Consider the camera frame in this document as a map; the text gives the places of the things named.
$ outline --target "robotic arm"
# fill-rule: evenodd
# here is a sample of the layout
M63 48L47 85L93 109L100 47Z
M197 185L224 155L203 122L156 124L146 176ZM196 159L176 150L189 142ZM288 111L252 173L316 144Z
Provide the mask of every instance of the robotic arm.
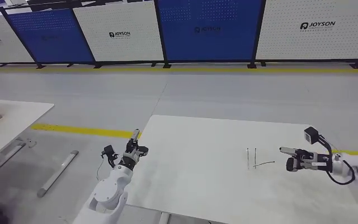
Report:
M87 199L74 224L112 224L117 223L124 205L128 198L128 193L124 188L130 183L133 175L133 168L139 162L139 158L148 154L148 148L138 146L139 130L133 132L129 139L126 151L118 165L114 161L118 154L115 154L111 145L104 148L103 156L107 156L108 163L113 170L107 179L101 180L93 190L91 196ZM98 204L101 204L110 213L96 211Z
M355 180L355 176L358 175L358 156L351 156L346 153L332 155L329 143L313 127L307 128L304 134L305 139L310 144L319 142L323 145L328 150L328 155L297 148L280 147L280 152L291 156L286 163L287 171L297 172L301 169L322 170L328 174L333 182L340 185L347 185ZM351 176L351 180L340 183L331 176L331 173L344 178Z

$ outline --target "joyson logo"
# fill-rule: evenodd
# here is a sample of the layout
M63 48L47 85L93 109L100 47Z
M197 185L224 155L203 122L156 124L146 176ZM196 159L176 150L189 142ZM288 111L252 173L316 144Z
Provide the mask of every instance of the joyson logo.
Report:
M130 32L125 31L125 32L109 32L110 34L110 38L112 39L128 39L130 38Z
M303 22L300 31L330 31L336 24L332 22Z
M195 33L203 33L203 32L219 32L222 28L220 26L203 26L203 27L195 27L194 32Z

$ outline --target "yellow floor stripe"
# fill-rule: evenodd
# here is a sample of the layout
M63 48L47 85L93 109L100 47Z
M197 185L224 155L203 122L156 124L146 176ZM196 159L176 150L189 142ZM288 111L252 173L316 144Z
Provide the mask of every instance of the yellow floor stripe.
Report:
M107 137L117 137L117 138L130 138L133 131L128 130L107 130L99 128L81 128L81 127L72 127L64 125L54 125L54 124L34 124L31 126L33 130L47 130L51 132L66 132L74 134L90 134L94 136L107 136ZM332 153L345 152L349 155L358 155L358 151L351 150L332 150Z
M352 151L352 150L332 150L332 153L340 153L340 152L344 152L344 153L349 154L349 155L358 156L358 151Z
M199 67L199 68L170 68L163 69L151 67L138 67L138 68L126 68L126 67L102 67L100 69L88 68L65 68L65 67L45 67L43 69L35 69L35 67L3 67L0 68L0 72L33 72L33 73L48 73L48 72L61 72L61 73L73 73L73 72L86 72L86 73L102 73L102 72L249 72L249 73L358 73L358 69L353 68L213 68L213 67Z

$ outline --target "white desk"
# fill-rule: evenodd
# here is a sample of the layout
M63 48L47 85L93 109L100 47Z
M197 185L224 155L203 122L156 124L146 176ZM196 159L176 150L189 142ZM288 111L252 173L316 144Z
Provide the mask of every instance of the white desk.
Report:
M21 139L17 139L19 135L53 107L54 104L45 104L40 102L0 100L0 115L2 116L0 119L0 167L17 151L25 146L25 142ZM9 152L3 155L1 151L5 151L5 149L9 150ZM53 185L56 179L66 169L77 154L78 151L71 152L71 154L62 163L61 168L55 172L38 191L38 197L43 197L46 194L48 189Z
M0 100L0 151L53 107L40 102Z
M237 223L355 223L358 206L322 171L286 171L279 147L310 145L309 125L152 116L127 204L205 220ZM249 148L249 169L247 151ZM257 164L254 169L254 151Z

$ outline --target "concrete floor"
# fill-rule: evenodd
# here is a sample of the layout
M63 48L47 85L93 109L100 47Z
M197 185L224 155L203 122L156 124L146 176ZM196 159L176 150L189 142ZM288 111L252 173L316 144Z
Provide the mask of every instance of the concrete floor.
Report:
M39 122L89 128L143 130L153 114L311 124L338 148L358 151L357 83L355 74L339 72L0 70L0 99L52 102L55 108ZM127 141L35 130L23 137L31 143L0 169L0 204L16 224L71 223L97 183L103 147L112 144L121 152ZM37 190L72 150L79 150L79 156L38 199ZM104 163L100 178L109 171ZM126 207L119 223L157 223L159 217L155 211ZM208 222L174 216L175 223Z

